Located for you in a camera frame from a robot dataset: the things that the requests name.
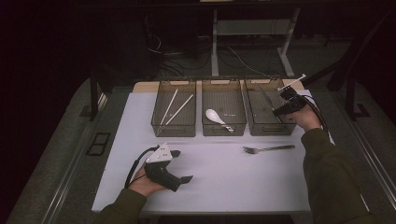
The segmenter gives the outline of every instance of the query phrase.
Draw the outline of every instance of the person's right hand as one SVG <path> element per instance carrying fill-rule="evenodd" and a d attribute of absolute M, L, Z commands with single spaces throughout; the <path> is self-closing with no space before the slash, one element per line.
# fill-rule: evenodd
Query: person's right hand
<path fill-rule="evenodd" d="M 311 129 L 321 128 L 317 115 L 309 105 L 304 106 L 299 111 L 286 115 L 285 118 L 294 119 L 306 132 Z"/>

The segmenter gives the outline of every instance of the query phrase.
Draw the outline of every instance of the person's left hand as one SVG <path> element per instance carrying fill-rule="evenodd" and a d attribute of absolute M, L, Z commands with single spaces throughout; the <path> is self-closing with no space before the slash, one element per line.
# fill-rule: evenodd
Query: person's left hand
<path fill-rule="evenodd" d="M 131 183 L 131 185 L 128 187 L 128 189 L 131 189 L 133 191 L 136 191 L 136 192 L 148 197 L 150 194 L 152 194 L 156 191 L 166 189 L 166 187 L 151 181 L 146 176 L 146 172 L 145 172 L 145 168 L 144 168 L 145 165 L 146 165 L 146 163 L 144 163 L 140 167 L 140 169 L 136 172 L 136 174 L 134 175 L 134 180 Z"/>

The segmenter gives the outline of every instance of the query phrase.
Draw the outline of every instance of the white stick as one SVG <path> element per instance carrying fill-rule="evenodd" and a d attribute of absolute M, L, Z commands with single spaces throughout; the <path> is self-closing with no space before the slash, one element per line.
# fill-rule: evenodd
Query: white stick
<path fill-rule="evenodd" d="M 288 85 L 286 85 L 286 86 L 284 86 L 284 87 L 282 87 L 282 88 L 277 88 L 277 90 L 278 90 L 278 91 L 281 91 L 281 90 L 287 88 L 288 86 L 291 86 L 294 82 L 296 82 L 296 81 L 298 81 L 298 80 L 300 80 L 300 79 L 303 79 L 303 78 L 305 78 L 305 77 L 306 77 L 306 75 L 305 75 L 305 74 L 302 74 L 301 77 L 295 79 L 294 81 L 292 81 L 291 83 L 289 83 Z"/>
<path fill-rule="evenodd" d="M 177 91 L 178 91 L 178 89 L 175 90 L 175 93 L 174 93 L 174 96 L 172 97 L 171 103 L 169 103 L 169 106 L 168 106 L 168 108 L 166 109 L 165 114 L 163 115 L 163 120 L 165 119 L 166 115 L 168 114 L 169 108 L 171 108 L 171 105 L 172 105 L 173 101 L 175 100 L 175 96 L 176 96 L 176 94 L 177 94 Z"/>
<path fill-rule="evenodd" d="M 165 123 L 165 126 L 168 125 L 168 123 L 178 114 L 178 112 L 180 112 L 180 110 L 189 102 L 189 100 L 192 98 L 192 96 L 194 96 L 194 94 L 192 94 L 189 99 L 187 99 L 186 102 L 184 102 L 184 104 L 178 109 L 178 111 L 172 116 L 172 118 L 170 118 L 168 120 L 168 122 Z"/>

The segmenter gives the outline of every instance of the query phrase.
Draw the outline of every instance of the hand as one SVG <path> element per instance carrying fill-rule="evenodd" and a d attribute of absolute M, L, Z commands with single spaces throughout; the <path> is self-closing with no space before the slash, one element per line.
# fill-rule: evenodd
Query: hand
<path fill-rule="evenodd" d="M 136 174 L 134 175 L 134 180 L 132 181 L 132 184 L 128 187 L 128 189 L 131 189 L 148 197 L 150 194 L 158 190 L 166 189 L 166 187 L 151 181 L 146 176 L 146 171 L 144 169 L 145 165 L 146 163 L 144 163 L 136 172 Z"/>
<path fill-rule="evenodd" d="M 317 115 L 309 105 L 304 106 L 299 111 L 286 115 L 285 118 L 294 119 L 306 132 L 311 129 L 321 128 Z"/>

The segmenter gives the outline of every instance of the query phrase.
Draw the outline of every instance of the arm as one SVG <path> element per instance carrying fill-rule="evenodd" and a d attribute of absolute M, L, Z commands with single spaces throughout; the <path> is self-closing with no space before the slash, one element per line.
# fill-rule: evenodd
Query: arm
<path fill-rule="evenodd" d="M 158 190 L 165 189 L 165 187 L 149 180 L 143 167 L 144 165 L 137 171 L 128 189 L 123 189 L 117 200 L 99 213 L 94 224 L 137 223 L 147 197 Z"/>
<path fill-rule="evenodd" d="M 379 223 L 361 198 L 352 160 L 330 142 L 309 106 L 287 115 L 303 127 L 304 175 L 315 223 Z"/>

